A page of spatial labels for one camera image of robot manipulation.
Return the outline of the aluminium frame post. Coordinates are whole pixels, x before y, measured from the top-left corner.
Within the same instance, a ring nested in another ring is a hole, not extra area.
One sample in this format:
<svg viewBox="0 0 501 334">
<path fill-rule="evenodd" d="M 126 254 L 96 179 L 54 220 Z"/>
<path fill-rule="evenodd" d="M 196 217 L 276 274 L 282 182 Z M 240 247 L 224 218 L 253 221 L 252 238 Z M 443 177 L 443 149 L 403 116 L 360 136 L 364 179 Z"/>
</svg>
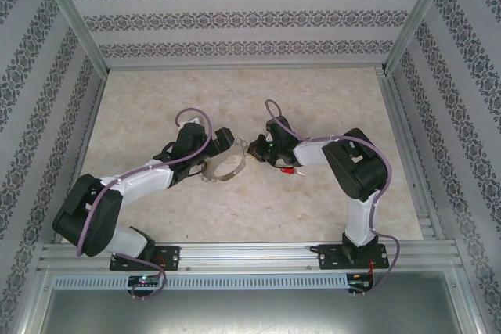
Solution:
<svg viewBox="0 0 501 334">
<path fill-rule="evenodd" d="M 404 22 L 404 25 L 391 48 L 391 51 L 384 61 L 383 71 L 386 76 L 395 70 L 401 56 L 410 43 L 418 26 L 422 22 L 422 19 L 425 17 L 432 2 L 433 0 L 416 0 L 416 3 L 412 7 L 408 18 Z"/>
<path fill-rule="evenodd" d="M 107 76 L 110 68 L 106 64 L 103 54 L 99 50 L 99 46 L 94 41 L 90 30 L 83 16 L 80 14 L 74 0 L 56 0 L 60 10 L 70 24 L 74 33 L 77 35 L 79 42 L 82 44 L 86 54 L 92 61 L 94 67 L 98 70 L 101 77 Z"/>
</svg>

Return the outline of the aluminium mounting rail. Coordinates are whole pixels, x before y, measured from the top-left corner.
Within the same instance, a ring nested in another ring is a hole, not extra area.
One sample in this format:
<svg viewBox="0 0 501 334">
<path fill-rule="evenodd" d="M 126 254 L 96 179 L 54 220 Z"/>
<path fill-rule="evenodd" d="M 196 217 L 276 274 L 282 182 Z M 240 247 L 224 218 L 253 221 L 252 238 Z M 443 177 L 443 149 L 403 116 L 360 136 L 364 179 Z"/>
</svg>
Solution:
<svg viewBox="0 0 501 334">
<path fill-rule="evenodd" d="M 319 256 L 306 242 L 179 243 L 178 272 L 279 273 L 318 271 Z M 69 243 L 45 245 L 37 272 L 97 274 L 109 271 L 111 254 L 77 256 Z M 456 243 L 449 240 L 404 241 L 395 271 L 448 270 L 463 266 Z"/>
</svg>

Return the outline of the grey metal sheet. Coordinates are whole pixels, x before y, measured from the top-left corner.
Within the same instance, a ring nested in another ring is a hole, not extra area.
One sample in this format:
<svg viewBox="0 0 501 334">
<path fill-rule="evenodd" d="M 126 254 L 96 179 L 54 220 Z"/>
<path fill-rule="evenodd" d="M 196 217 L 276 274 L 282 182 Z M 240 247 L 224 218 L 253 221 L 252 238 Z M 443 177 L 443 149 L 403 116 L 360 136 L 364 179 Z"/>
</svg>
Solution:
<svg viewBox="0 0 501 334">
<path fill-rule="evenodd" d="M 254 275 L 253 289 L 213 289 L 220 275 L 173 275 L 167 291 L 135 302 L 96 276 L 49 275 L 21 334 L 486 334 L 456 271 L 396 272 L 376 292 L 329 289 L 329 275 Z"/>
</svg>

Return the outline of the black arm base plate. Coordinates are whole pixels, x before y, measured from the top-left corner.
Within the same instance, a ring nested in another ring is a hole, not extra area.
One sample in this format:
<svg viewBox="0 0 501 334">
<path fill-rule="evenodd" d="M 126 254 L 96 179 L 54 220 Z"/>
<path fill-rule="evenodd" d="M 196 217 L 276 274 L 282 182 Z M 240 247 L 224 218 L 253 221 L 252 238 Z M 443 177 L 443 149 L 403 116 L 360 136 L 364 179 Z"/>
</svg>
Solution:
<svg viewBox="0 0 501 334">
<path fill-rule="evenodd" d="M 112 256 L 109 268 L 111 271 L 177 271 L 180 259 L 178 246 L 154 246 L 143 250 L 137 258 L 141 262 L 129 260 L 118 255 Z"/>
<path fill-rule="evenodd" d="M 355 270 L 369 269 L 369 263 L 373 262 L 373 268 L 377 270 L 388 269 L 390 266 L 387 250 L 384 244 L 376 244 L 371 250 L 355 261 L 350 261 L 344 254 L 341 244 L 325 244 L 311 247 L 316 249 L 321 270 Z"/>
</svg>

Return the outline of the small controller board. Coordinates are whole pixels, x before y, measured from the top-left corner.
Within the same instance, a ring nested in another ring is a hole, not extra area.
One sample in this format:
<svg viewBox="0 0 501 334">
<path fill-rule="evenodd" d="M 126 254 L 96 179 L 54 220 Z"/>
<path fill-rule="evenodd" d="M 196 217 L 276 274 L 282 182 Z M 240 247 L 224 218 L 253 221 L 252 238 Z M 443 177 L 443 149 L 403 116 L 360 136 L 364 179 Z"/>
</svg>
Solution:
<svg viewBox="0 0 501 334">
<path fill-rule="evenodd" d="M 128 277 L 128 287 L 146 287 L 153 288 L 158 287 L 160 284 L 160 277 L 157 275 L 141 275 L 141 276 L 129 276 Z"/>
<path fill-rule="evenodd" d="M 347 278 L 351 289 L 369 291 L 373 288 L 373 274 L 348 274 Z"/>
</svg>

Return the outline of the aluminium side rail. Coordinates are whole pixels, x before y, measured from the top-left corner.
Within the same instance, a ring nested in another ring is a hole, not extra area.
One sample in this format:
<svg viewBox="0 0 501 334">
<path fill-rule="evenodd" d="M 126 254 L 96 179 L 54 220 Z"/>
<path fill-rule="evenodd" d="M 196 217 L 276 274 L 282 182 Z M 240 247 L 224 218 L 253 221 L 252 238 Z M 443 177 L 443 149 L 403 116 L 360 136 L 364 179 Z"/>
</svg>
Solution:
<svg viewBox="0 0 501 334">
<path fill-rule="evenodd" d="M 63 154 L 63 166 L 58 175 L 49 215 L 49 242 L 60 243 L 62 238 L 52 229 L 53 220 L 67 198 L 71 187 L 83 170 L 92 130 L 96 122 L 99 101 L 107 76 L 92 74 L 83 91 L 83 97 L 72 101 L 71 110 L 65 112 L 66 124 L 70 126 L 67 149 Z"/>
<path fill-rule="evenodd" d="M 375 74 L 394 133 L 414 209 L 420 222 L 422 236 L 425 240 L 446 240 L 447 237 L 442 231 L 394 82 L 386 75 L 382 66 L 376 66 Z"/>
</svg>

